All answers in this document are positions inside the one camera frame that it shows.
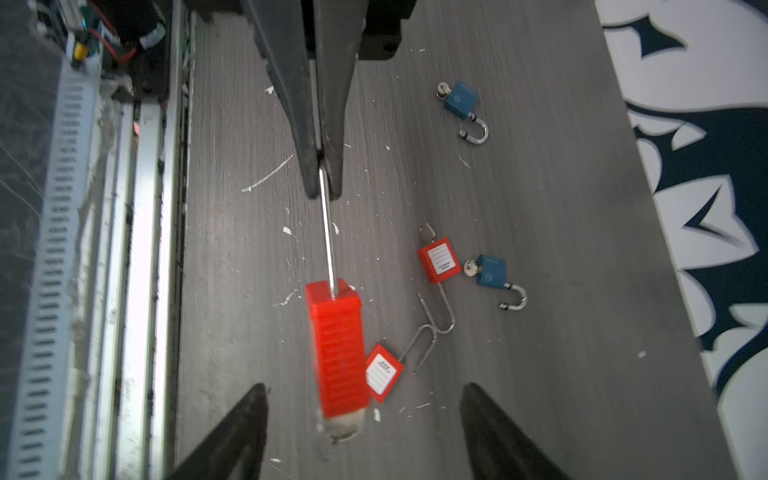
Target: red plastic lock body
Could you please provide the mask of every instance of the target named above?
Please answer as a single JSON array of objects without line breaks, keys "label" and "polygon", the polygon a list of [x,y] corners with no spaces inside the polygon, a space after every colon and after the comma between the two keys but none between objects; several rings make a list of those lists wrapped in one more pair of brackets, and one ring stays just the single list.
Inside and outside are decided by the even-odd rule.
[{"label": "red plastic lock body", "polygon": [[447,237],[419,250],[419,258],[432,283],[440,283],[462,271]]},{"label": "red plastic lock body", "polygon": [[403,370],[402,363],[398,362],[395,356],[387,352],[383,346],[377,344],[373,347],[366,362],[366,379],[370,395],[378,403],[383,403]]},{"label": "red plastic lock body", "polygon": [[308,284],[305,294],[323,414],[331,418],[364,409],[369,395],[360,297],[341,279],[335,299],[327,281]]}]

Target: scratch mark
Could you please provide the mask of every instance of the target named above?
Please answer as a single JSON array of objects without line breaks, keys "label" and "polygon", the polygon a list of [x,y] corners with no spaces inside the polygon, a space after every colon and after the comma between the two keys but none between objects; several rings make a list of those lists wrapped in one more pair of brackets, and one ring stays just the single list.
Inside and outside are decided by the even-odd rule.
[{"label": "scratch mark", "polygon": [[13,195],[14,197],[18,198],[18,199],[19,199],[19,200],[21,200],[22,202],[24,202],[24,204],[25,204],[27,207],[29,207],[29,210],[32,210],[32,212],[33,212],[35,215],[37,215],[37,216],[38,216],[38,218],[40,218],[40,211],[39,211],[38,209],[34,208],[34,207],[32,206],[32,204],[30,204],[30,203],[29,203],[29,202],[28,202],[28,201],[27,201],[27,200],[26,200],[24,197],[22,197],[20,194],[17,194],[17,193],[16,193],[16,191],[15,191],[15,190],[13,190],[13,189],[11,188],[11,186],[10,186],[10,185],[8,185],[8,184],[5,182],[5,179],[3,179],[3,177],[0,177],[0,185],[2,185],[3,187],[5,187],[5,189],[11,193],[11,195]]},{"label": "scratch mark", "polygon": [[298,291],[299,291],[298,289],[293,289],[293,292],[288,294],[288,296],[286,297],[284,302],[273,303],[272,306],[285,306],[285,305],[288,305],[288,302],[290,301],[291,297],[296,295],[296,292],[298,292]]},{"label": "scratch mark", "polygon": [[278,472],[282,473],[283,475],[285,475],[288,478],[293,478],[293,475],[291,475],[290,473],[283,472],[282,470],[277,468],[275,465],[270,465],[270,467],[274,468],[275,470],[277,470]]},{"label": "scratch mark", "polygon": [[280,165],[279,165],[279,166],[278,166],[276,169],[272,170],[272,173],[270,173],[270,174],[269,174],[269,175],[267,175],[266,177],[262,178],[261,180],[257,181],[255,184],[251,185],[250,187],[242,189],[242,190],[241,190],[241,192],[250,192],[250,191],[251,191],[251,190],[253,190],[254,188],[256,188],[256,187],[258,187],[259,185],[261,185],[262,183],[266,182],[266,180],[267,180],[269,177],[272,177],[274,174],[276,174],[276,173],[277,173],[277,171],[278,171],[279,169],[281,169],[281,168],[285,167],[285,166],[286,166],[286,164],[288,163],[288,160],[290,160],[291,158],[293,158],[293,154],[291,154],[291,156],[290,156],[290,157],[286,158],[286,160],[285,160],[283,163],[281,163],[281,164],[280,164]]}]

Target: padlock shackle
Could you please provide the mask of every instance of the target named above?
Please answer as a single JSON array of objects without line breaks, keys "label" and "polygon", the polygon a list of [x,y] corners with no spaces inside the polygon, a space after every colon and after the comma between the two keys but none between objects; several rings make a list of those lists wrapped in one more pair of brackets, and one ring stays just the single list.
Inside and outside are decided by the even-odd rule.
[{"label": "padlock shackle", "polygon": [[426,352],[424,352],[424,355],[422,355],[422,358],[419,360],[419,363],[416,364],[416,368],[413,369],[413,375],[415,375],[416,372],[419,371],[419,367],[422,366],[424,361],[427,360],[427,357],[429,356],[429,354],[432,353],[432,349],[435,348],[435,342],[437,342],[437,330],[435,330],[435,327],[428,323],[425,323],[424,325],[420,326],[411,337],[411,341],[408,342],[408,346],[406,347],[406,349],[403,350],[400,356],[397,358],[397,361],[402,363],[402,361],[406,357],[406,353],[408,353],[408,351],[413,346],[413,343],[416,341],[417,338],[419,338],[419,334],[424,329],[429,329],[429,331],[432,332],[432,341],[429,343],[429,347],[427,348]]},{"label": "padlock shackle", "polygon": [[507,282],[504,284],[504,288],[505,290],[514,290],[515,292],[520,293],[520,303],[512,305],[507,302],[501,302],[499,303],[498,308],[502,310],[523,310],[523,307],[528,305],[528,294],[523,287]]},{"label": "padlock shackle", "polygon": [[319,168],[320,180],[320,203],[323,205],[323,227],[326,237],[326,256],[328,259],[328,285],[331,289],[331,298],[335,299],[338,291],[336,282],[336,270],[333,267],[333,246],[331,245],[331,212],[330,212],[330,188],[328,181],[328,171],[324,163]]},{"label": "padlock shackle", "polygon": [[488,140],[488,125],[477,115],[473,114],[472,112],[469,112],[469,115],[467,116],[469,120],[474,121],[476,124],[480,125],[482,127],[483,135],[480,138],[475,138],[468,134],[464,130],[458,131],[459,137],[463,138],[464,140],[468,141],[470,144],[473,145],[482,145],[483,142]]},{"label": "padlock shackle", "polygon": [[448,297],[445,296],[445,290],[442,288],[442,283],[438,283],[437,287],[440,289],[440,295],[442,295],[442,299],[445,302],[445,306],[448,307],[448,314],[451,317],[451,326],[449,326],[445,330],[440,330],[440,328],[437,327],[437,324],[435,323],[435,319],[432,318],[432,314],[429,312],[429,308],[427,307],[427,302],[424,301],[424,297],[421,293],[419,293],[419,302],[422,303],[422,307],[424,307],[424,313],[427,314],[427,318],[429,319],[429,323],[435,327],[435,331],[437,333],[441,333],[445,335],[446,333],[450,333],[451,330],[453,330],[453,327],[456,326],[456,317],[453,314],[453,308],[451,308],[451,303],[448,301]]}]

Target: white wall mural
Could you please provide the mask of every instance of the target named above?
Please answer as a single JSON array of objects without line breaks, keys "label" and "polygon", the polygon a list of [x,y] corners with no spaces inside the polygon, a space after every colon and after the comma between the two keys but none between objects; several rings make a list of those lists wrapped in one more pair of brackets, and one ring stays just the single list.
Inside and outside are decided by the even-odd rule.
[{"label": "white wall mural", "polygon": [[733,460],[768,478],[768,16],[596,0]]}]

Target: metal rod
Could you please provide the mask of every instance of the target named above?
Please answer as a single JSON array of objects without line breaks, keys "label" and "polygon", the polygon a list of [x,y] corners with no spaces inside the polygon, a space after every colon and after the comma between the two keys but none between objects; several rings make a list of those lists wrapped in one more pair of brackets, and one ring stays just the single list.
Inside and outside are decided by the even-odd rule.
[{"label": "metal rod", "polygon": [[323,204],[323,227],[326,231],[326,255],[328,256],[328,284],[331,298],[336,298],[336,271],[333,269],[333,247],[331,246],[331,199],[326,166],[320,165],[320,201]]}]

